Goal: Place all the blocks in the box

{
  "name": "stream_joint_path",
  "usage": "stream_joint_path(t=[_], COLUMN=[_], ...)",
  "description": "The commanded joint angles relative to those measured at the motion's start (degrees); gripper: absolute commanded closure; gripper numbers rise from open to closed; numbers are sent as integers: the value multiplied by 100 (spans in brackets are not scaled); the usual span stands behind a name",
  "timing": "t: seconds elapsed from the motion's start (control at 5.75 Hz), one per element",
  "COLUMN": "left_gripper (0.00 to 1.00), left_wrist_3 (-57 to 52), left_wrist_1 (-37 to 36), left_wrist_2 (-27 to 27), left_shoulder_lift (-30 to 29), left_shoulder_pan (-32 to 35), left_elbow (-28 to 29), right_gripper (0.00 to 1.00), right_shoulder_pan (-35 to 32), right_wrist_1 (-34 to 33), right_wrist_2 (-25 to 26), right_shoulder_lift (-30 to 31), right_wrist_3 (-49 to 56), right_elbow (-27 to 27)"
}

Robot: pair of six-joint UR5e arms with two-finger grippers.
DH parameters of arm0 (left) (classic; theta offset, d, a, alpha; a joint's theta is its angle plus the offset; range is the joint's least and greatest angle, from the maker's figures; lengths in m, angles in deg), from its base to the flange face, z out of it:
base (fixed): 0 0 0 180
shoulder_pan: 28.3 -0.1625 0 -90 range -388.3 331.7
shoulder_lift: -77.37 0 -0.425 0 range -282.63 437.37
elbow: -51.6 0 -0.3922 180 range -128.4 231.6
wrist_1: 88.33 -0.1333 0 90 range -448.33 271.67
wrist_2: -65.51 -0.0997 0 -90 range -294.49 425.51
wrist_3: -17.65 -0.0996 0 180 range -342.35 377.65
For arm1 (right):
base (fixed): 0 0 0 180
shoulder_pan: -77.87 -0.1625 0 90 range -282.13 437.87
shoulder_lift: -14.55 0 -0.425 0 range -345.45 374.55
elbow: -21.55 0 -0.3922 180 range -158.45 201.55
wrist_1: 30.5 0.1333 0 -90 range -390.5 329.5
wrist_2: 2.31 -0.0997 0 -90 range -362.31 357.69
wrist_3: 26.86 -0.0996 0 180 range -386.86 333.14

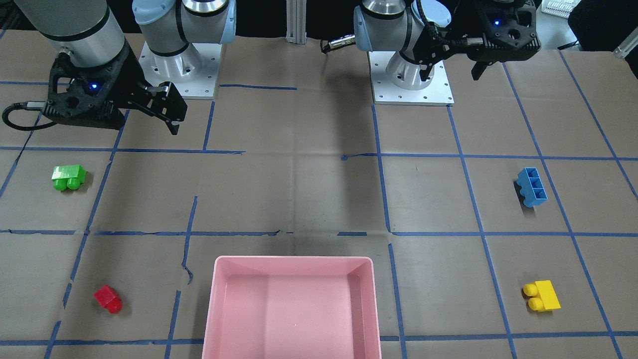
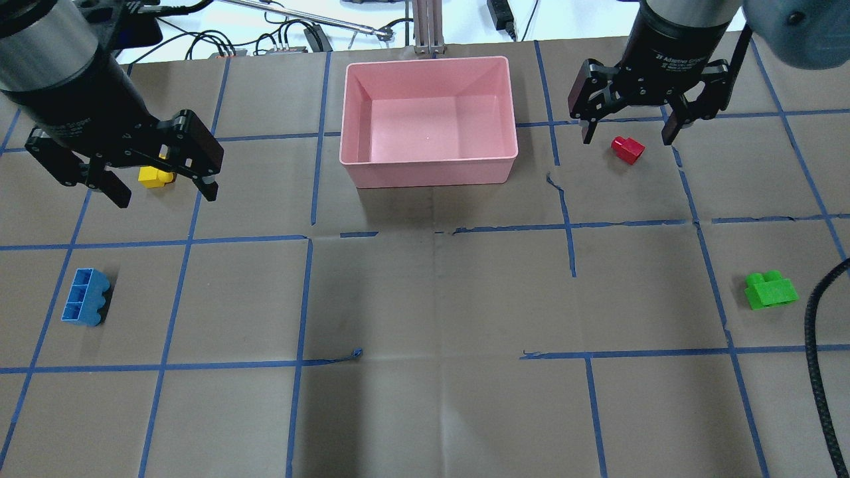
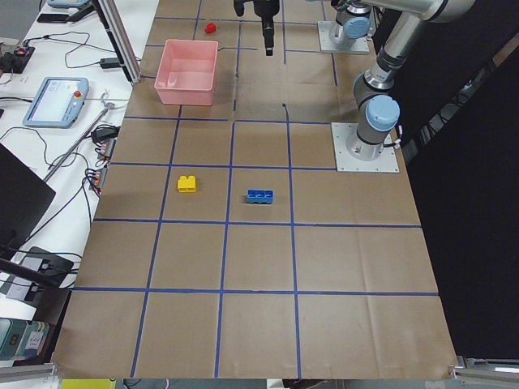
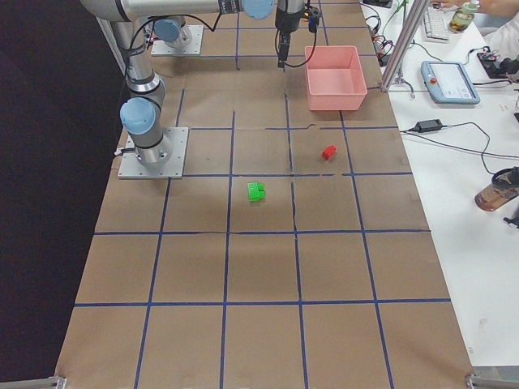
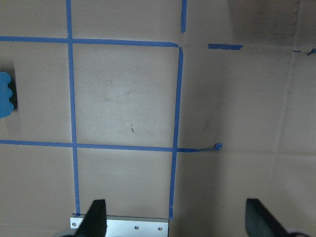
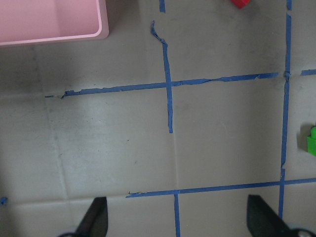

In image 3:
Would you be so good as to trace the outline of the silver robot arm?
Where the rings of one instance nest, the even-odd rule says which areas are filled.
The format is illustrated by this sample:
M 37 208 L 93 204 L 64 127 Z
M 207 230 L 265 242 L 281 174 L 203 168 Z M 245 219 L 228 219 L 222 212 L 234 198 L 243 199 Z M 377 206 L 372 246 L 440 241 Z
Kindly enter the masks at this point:
M 360 1 L 334 0 L 331 6 L 336 11 L 336 18 L 329 35 L 336 45 L 345 45 L 368 35 L 371 5 Z
M 377 159 L 385 147 L 396 147 L 399 142 L 385 143 L 390 131 L 397 127 L 400 106 L 388 91 L 394 77 L 408 58 L 427 22 L 448 23 L 464 15 L 472 1 L 332 1 L 337 11 L 333 32 L 341 43 L 346 38 L 364 37 L 369 28 L 354 29 L 354 20 L 368 20 L 373 6 L 401 12 L 395 27 L 377 54 L 376 61 L 354 82 L 354 98 L 359 111 L 359 124 L 346 140 L 346 148 L 358 160 Z

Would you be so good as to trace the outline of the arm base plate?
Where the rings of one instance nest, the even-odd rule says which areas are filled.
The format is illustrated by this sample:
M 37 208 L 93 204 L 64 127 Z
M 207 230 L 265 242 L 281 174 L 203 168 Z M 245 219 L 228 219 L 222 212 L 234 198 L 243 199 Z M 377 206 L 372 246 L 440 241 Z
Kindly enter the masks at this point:
M 399 173 L 394 147 L 364 143 L 357 123 L 332 122 L 332 141 L 340 173 Z
M 317 28 L 321 52 L 369 54 L 370 50 L 365 36 L 358 39 L 349 38 L 344 32 L 344 28 L 335 21 L 319 21 Z

